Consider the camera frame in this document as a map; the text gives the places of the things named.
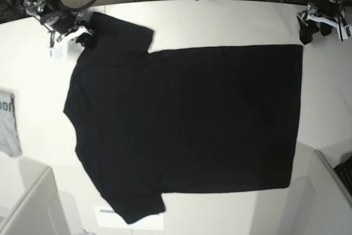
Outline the black T-shirt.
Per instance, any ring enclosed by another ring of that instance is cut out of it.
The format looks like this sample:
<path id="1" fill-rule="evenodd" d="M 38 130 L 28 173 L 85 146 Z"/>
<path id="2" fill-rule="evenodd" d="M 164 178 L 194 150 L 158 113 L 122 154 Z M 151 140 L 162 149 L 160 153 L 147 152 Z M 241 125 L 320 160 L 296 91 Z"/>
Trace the black T-shirt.
<path id="1" fill-rule="evenodd" d="M 94 13 L 96 43 L 73 70 L 64 113 L 76 155 L 128 224 L 160 214 L 164 193 L 290 185 L 303 47 L 149 52 L 149 28 Z"/>

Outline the white paper label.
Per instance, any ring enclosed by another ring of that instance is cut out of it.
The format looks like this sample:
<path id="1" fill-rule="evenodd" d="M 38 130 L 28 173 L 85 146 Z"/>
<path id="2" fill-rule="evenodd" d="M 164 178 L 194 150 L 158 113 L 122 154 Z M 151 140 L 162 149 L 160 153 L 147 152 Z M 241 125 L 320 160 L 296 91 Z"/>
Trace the white paper label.
<path id="1" fill-rule="evenodd" d="M 163 230 L 163 214 L 144 217 L 143 219 L 127 224 L 121 216 L 116 214 L 110 207 L 94 207 L 98 226 L 107 228 L 124 228 L 124 229 L 149 229 Z"/>

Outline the black keyboard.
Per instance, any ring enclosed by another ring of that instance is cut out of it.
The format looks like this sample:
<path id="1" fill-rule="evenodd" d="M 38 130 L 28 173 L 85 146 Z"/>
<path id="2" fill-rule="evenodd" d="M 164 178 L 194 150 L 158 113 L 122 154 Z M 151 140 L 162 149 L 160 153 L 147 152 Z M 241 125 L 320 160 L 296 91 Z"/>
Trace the black keyboard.
<path id="1" fill-rule="evenodd" d="M 352 193 L 352 157 L 350 156 L 346 161 L 340 163 L 334 168 L 335 173 L 338 175 L 345 188 Z"/>

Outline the white left partition panel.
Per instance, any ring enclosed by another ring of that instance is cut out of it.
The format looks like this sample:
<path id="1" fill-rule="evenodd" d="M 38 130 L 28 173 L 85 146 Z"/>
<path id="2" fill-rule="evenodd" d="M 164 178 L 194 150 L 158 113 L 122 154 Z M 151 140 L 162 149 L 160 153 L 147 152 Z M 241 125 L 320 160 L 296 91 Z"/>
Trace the white left partition panel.
<path id="1" fill-rule="evenodd" d="M 1 221 L 1 234 L 87 234 L 72 195 L 59 192 L 52 167 L 21 158 L 24 193 Z"/>

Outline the grey folded T-shirt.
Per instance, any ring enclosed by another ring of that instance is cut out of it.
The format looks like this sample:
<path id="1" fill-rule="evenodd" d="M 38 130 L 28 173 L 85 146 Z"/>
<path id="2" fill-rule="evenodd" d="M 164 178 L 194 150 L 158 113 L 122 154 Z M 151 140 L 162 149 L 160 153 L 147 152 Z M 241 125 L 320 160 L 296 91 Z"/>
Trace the grey folded T-shirt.
<path id="1" fill-rule="evenodd" d="M 9 157 L 22 155 L 14 109 L 14 95 L 1 91 L 1 151 Z"/>

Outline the white right partition panel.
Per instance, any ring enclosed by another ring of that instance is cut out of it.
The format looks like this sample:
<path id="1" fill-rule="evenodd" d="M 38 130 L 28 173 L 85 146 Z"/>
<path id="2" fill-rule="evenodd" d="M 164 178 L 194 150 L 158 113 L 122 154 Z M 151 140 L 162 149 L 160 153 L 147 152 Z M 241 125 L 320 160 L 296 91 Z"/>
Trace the white right partition panel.
<path id="1" fill-rule="evenodd" d="M 320 151 L 290 187 L 280 234 L 351 234 L 351 195 Z"/>

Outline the white partition panel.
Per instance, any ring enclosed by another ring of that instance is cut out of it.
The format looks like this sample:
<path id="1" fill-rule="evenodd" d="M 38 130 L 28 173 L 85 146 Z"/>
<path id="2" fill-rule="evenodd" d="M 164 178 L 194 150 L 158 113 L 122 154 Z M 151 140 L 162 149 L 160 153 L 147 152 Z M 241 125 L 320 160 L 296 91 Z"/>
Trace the white partition panel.
<path id="1" fill-rule="evenodd" d="M 21 158 L 24 193 L 1 221 L 1 234 L 87 234 L 72 195 L 59 192 L 52 167 Z"/>
<path id="2" fill-rule="evenodd" d="M 290 187 L 280 234 L 351 234 L 351 195 L 320 151 Z"/>

